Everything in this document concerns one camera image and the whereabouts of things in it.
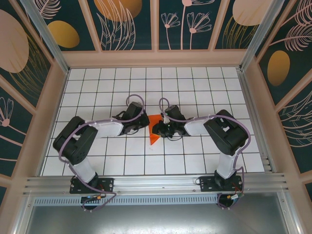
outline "orange object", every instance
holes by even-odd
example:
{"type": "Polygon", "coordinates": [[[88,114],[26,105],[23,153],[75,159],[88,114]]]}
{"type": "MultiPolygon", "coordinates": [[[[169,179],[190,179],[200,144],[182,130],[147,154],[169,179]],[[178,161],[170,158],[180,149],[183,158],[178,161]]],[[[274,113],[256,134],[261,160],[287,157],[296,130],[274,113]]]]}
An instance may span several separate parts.
{"type": "Polygon", "coordinates": [[[148,119],[150,120],[150,124],[148,125],[148,129],[150,131],[150,141],[151,145],[153,145],[159,138],[159,135],[153,134],[152,129],[155,124],[158,124],[160,120],[162,120],[161,115],[152,115],[148,116],[148,119]]]}

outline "metal bracket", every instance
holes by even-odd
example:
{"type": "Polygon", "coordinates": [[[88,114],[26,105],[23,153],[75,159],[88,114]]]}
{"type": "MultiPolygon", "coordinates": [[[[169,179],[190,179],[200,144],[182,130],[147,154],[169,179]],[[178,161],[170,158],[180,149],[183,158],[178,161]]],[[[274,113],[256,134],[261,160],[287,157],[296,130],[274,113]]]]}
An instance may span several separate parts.
{"type": "MultiPolygon", "coordinates": [[[[97,189],[112,192],[114,188],[113,178],[99,178],[97,189]]],[[[96,194],[97,192],[85,187],[77,178],[71,180],[70,194],[96,194]]]]}
{"type": "MultiPolygon", "coordinates": [[[[200,190],[202,192],[235,192],[235,186],[232,183],[226,184],[223,188],[220,188],[216,182],[214,176],[201,176],[199,179],[200,190]]],[[[232,178],[232,182],[237,186],[238,189],[243,189],[242,178],[239,175],[235,175],[232,178]]]]}

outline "purple cable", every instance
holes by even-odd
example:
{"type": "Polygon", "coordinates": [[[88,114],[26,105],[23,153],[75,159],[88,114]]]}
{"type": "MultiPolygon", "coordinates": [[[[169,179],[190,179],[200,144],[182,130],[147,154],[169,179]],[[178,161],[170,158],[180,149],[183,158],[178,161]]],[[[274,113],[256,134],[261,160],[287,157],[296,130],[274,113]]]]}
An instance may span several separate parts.
{"type": "MultiPolygon", "coordinates": [[[[239,126],[241,126],[244,131],[247,133],[247,136],[248,136],[248,141],[247,143],[242,147],[240,148],[237,153],[236,153],[236,156],[235,156],[235,159],[234,159],[234,163],[233,163],[233,169],[235,171],[240,171],[242,170],[242,183],[243,183],[243,187],[242,187],[242,192],[244,191],[244,183],[245,183],[245,179],[244,179],[244,168],[243,167],[240,167],[239,169],[236,169],[236,162],[237,162],[237,159],[238,159],[238,156],[240,155],[241,152],[243,152],[243,150],[245,150],[250,142],[251,142],[251,135],[250,135],[250,132],[249,130],[246,128],[246,126],[244,124],[242,124],[241,122],[239,122],[238,120],[236,120],[235,118],[231,118],[231,117],[228,117],[228,116],[222,116],[222,115],[211,115],[211,116],[204,116],[204,117],[197,117],[197,118],[192,118],[192,119],[189,119],[189,120],[179,120],[179,119],[174,119],[174,118],[171,118],[169,116],[166,115],[166,113],[164,112],[163,108],[162,108],[162,105],[161,105],[161,101],[162,100],[165,100],[167,101],[168,103],[168,106],[170,106],[170,103],[168,101],[168,99],[162,97],[160,100],[159,100],[159,108],[160,108],[160,111],[161,113],[166,116],[168,119],[172,120],[172,121],[175,121],[175,122],[181,122],[181,123],[185,123],[185,122],[192,122],[192,121],[196,121],[196,120],[201,120],[201,119],[212,119],[212,118],[225,118],[225,119],[228,119],[234,123],[237,123],[239,126]]],[[[218,207],[220,208],[227,208],[226,206],[222,205],[219,200],[220,200],[220,197],[221,197],[222,193],[219,193],[218,194],[218,197],[217,197],[217,205],[218,207]]]]}
{"type": "MultiPolygon", "coordinates": [[[[134,120],[136,120],[137,118],[139,118],[139,117],[141,116],[141,114],[143,114],[143,112],[144,112],[144,105],[145,105],[145,103],[144,103],[144,100],[143,100],[143,98],[142,98],[141,96],[139,96],[139,95],[137,95],[137,94],[132,94],[132,95],[129,95],[129,96],[127,97],[127,99],[126,99],[126,105],[127,105],[127,106],[129,105],[129,98],[130,98],[130,97],[133,97],[133,96],[139,97],[139,98],[141,99],[141,101],[142,101],[142,109],[141,109],[140,113],[139,113],[136,117],[134,117],[134,118],[132,118],[132,119],[129,119],[129,120],[103,119],[103,120],[90,121],[90,122],[84,123],[84,124],[80,125],[79,127],[77,127],[77,128],[68,136],[68,138],[64,141],[62,147],[61,147],[60,150],[59,150],[59,153],[58,153],[58,158],[59,158],[59,160],[62,161],[62,162],[65,162],[65,163],[67,163],[67,164],[69,164],[70,170],[71,170],[71,171],[74,173],[74,175],[81,181],[81,183],[83,183],[84,186],[88,187],[88,188],[91,189],[91,190],[94,190],[95,192],[99,192],[99,193],[101,193],[101,194],[113,194],[113,196],[112,196],[110,199],[108,199],[103,205],[97,206],[96,208],[93,209],[93,211],[99,210],[100,208],[102,208],[103,206],[105,206],[105,205],[106,205],[108,202],[110,202],[117,194],[114,193],[114,192],[106,192],[106,191],[102,191],[102,190],[93,188],[93,187],[91,187],[90,185],[88,185],[86,182],[84,182],[84,181],[80,178],[80,176],[77,175],[77,173],[75,172],[75,169],[72,167],[72,165],[71,165],[68,161],[62,159],[63,150],[64,150],[65,146],[67,145],[67,143],[69,142],[69,140],[75,135],[75,133],[77,133],[81,128],[83,128],[83,127],[85,127],[85,126],[87,126],[87,125],[90,125],[90,124],[97,124],[97,123],[106,123],[106,122],[127,123],[127,122],[131,122],[131,121],[134,121],[134,120]]],[[[86,201],[82,204],[82,207],[83,207],[84,211],[86,211],[84,205],[85,205],[85,203],[88,202],[89,200],[86,200],[86,201]]]]}

